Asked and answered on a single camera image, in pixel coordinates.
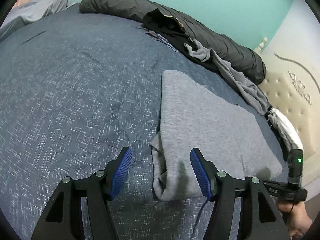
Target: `blue bedsheet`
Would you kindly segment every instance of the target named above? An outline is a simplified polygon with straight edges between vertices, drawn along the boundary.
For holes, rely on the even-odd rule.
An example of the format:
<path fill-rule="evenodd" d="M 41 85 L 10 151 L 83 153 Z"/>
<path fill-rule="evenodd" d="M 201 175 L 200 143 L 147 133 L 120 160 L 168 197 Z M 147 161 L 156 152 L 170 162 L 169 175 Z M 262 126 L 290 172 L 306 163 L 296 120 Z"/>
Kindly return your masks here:
<path fill-rule="evenodd" d="M 110 203 L 119 238 L 202 239 L 212 203 L 196 225 L 204 197 L 159 202 L 152 190 L 148 144 L 159 129 L 161 74 L 170 69 L 254 114 L 284 164 L 264 117 L 220 76 L 153 40 L 140 23 L 81 14 L 74 5 L 0 43 L 0 208 L 22 239 L 31 238 L 64 176 L 90 176 L 123 146 L 131 147 L 133 159 L 124 189 Z M 237 200 L 230 239 L 239 206 Z M 92 239 L 85 200 L 83 208 Z"/>

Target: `tufted headboard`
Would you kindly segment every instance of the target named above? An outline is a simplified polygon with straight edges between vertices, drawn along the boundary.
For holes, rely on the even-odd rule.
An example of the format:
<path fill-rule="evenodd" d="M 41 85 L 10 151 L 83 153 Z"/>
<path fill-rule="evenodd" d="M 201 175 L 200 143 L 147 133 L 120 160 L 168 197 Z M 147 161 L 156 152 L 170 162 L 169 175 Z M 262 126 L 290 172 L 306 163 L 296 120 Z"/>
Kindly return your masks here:
<path fill-rule="evenodd" d="M 276 53 L 260 56 L 267 75 L 259 87 L 300 136 L 304 148 L 302 183 L 306 185 L 320 177 L 320 74 L 306 61 Z"/>

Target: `ridged blue pad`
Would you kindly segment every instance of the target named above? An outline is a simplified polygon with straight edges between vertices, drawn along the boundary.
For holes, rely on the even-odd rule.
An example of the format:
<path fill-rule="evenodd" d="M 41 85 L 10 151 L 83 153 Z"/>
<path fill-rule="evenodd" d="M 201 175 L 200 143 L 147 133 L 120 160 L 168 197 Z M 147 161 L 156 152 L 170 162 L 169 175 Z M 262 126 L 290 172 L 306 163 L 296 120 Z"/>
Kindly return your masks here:
<path fill-rule="evenodd" d="M 124 157 L 122 158 L 115 174 L 112 177 L 112 186 L 111 186 L 111 190 L 110 190 L 111 200 L 114 200 L 114 198 L 121 191 L 122 185 L 124 184 L 124 181 L 125 181 L 125 177 L 127 176 L 128 172 L 129 172 L 131 159 L 132 159 L 131 149 L 128 148 L 127 151 L 125 152 Z"/>
<path fill-rule="evenodd" d="M 190 152 L 190 161 L 193 171 L 196 175 L 199 187 L 201 189 L 202 195 L 204 195 L 208 199 L 211 199 L 212 193 L 210 180 L 208 178 L 208 175 L 205 173 L 204 168 L 202 167 L 202 164 L 194 150 L 191 150 Z"/>

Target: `white wall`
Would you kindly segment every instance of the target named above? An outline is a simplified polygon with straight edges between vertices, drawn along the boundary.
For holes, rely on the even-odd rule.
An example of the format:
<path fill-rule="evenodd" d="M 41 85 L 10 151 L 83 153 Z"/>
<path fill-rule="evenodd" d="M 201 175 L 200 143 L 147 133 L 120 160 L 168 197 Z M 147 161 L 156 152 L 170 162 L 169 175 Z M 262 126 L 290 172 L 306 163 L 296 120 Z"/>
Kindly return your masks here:
<path fill-rule="evenodd" d="M 320 23 L 304 0 L 293 0 L 287 17 L 262 54 L 273 52 L 320 71 Z"/>

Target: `blue gripper pad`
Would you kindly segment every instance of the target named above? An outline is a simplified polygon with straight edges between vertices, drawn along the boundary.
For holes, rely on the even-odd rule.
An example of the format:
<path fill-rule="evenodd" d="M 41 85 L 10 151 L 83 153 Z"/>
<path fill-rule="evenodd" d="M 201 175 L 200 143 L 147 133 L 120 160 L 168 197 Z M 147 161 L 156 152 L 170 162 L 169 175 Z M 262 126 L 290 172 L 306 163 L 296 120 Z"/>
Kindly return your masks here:
<path fill-rule="evenodd" d="M 131 159 L 132 159 L 131 149 L 128 147 L 124 147 L 121 150 L 120 154 L 118 155 L 118 158 L 115 160 L 115 161 L 119 161 L 119 165 L 112 176 L 112 184 L 111 184 L 111 190 L 110 190 L 111 200 L 114 200 L 114 198 L 121 191 L 121 188 L 125 182 L 125 177 L 129 172 Z"/>
<path fill-rule="evenodd" d="M 190 161 L 193 168 L 193 171 L 196 175 L 199 187 L 201 189 L 202 195 L 204 195 L 207 199 L 211 199 L 213 197 L 211 192 L 211 184 L 208 175 L 204 171 L 203 165 L 195 151 L 192 149 L 190 152 Z"/>

